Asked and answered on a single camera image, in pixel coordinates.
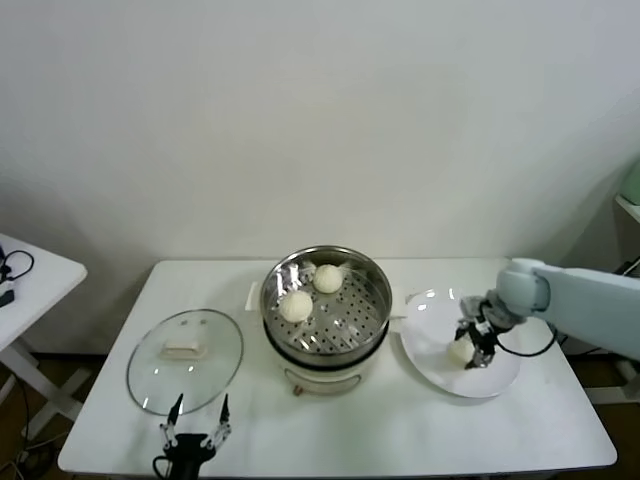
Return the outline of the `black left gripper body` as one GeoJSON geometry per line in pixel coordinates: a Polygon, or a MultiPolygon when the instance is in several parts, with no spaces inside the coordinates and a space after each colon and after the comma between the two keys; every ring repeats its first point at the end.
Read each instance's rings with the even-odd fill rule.
{"type": "Polygon", "coordinates": [[[215,447],[208,447],[206,434],[180,433],[177,445],[167,450],[170,463],[169,480],[197,480],[201,466],[215,456],[215,447]]]}

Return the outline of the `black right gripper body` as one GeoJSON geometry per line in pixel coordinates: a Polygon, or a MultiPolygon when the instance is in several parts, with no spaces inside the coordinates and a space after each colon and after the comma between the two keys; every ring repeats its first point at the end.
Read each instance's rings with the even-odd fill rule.
{"type": "Polygon", "coordinates": [[[472,322],[469,336],[475,348],[482,354],[494,354],[497,346],[497,333],[490,322],[472,322]]]}

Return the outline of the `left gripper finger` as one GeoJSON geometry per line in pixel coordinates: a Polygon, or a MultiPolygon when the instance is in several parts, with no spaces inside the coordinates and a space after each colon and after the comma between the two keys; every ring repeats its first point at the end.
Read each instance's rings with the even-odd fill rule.
{"type": "Polygon", "coordinates": [[[226,394],[220,410],[219,422],[202,441],[204,448],[221,448],[231,434],[229,395],[226,394]]]}
{"type": "Polygon", "coordinates": [[[174,403],[174,405],[170,408],[169,414],[164,423],[160,424],[160,430],[163,436],[163,448],[171,449],[178,445],[177,436],[175,433],[175,426],[177,424],[178,417],[181,413],[181,408],[183,404],[183,394],[180,394],[174,403]]]}

